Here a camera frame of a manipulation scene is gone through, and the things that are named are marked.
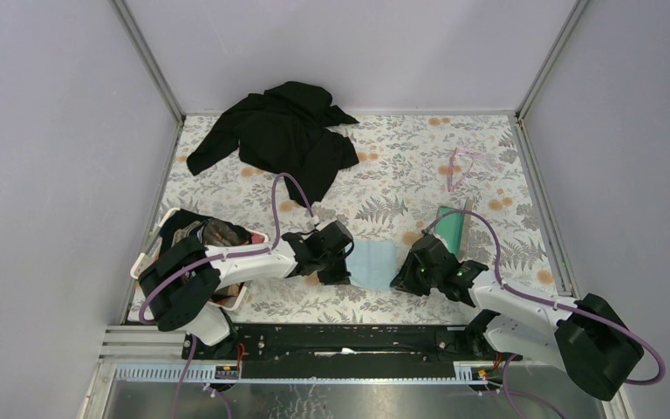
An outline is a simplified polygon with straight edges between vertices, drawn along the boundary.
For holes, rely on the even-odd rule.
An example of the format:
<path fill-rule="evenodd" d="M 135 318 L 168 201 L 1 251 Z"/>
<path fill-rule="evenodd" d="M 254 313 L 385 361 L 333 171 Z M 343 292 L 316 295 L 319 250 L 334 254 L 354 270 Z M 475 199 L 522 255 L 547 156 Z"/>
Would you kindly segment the light blue cleaning cloth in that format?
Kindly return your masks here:
<path fill-rule="evenodd" d="M 350 283 L 366 290 L 389 291 L 398 271 L 393 242 L 356 240 L 345 261 Z"/>

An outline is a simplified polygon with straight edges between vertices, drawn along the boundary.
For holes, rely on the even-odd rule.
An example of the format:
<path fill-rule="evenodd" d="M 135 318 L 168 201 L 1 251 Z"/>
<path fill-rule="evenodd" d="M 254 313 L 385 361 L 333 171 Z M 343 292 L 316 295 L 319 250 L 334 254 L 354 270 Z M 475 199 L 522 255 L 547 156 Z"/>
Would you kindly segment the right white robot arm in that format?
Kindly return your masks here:
<path fill-rule="evenodd" d="M 644 355 L 605 299 L 548 296 L 501 284 L 487 265 L 458 260 L 433 235 L 414 243 L 391 286 L 418 296 L 436 289 L 479 309 L 465 329 L 465 346 L 474 358 L 498 352 L 541 361 L 601 401 L 618 393 Z"/>

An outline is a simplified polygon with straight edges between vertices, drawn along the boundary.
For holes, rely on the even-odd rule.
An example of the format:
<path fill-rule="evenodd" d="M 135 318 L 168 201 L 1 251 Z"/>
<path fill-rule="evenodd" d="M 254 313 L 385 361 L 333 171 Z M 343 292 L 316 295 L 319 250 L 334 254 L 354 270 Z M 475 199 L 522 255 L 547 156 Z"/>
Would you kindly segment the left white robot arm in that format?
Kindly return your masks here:
<path fill-rule="evenodd" d="M 181 330 L 217 359 L 233 353 L 236 336 L 211 303 L 221 288 L 262 279 L 334 273 L 354 248 L 352 234 L 333 221 L 308 234 L 286 233 L 272 243 L 237 247 L 203 244 L 191 235 L 160 254 L 138 275 L 145 300 L 140 321 L 161 332 Z"/>

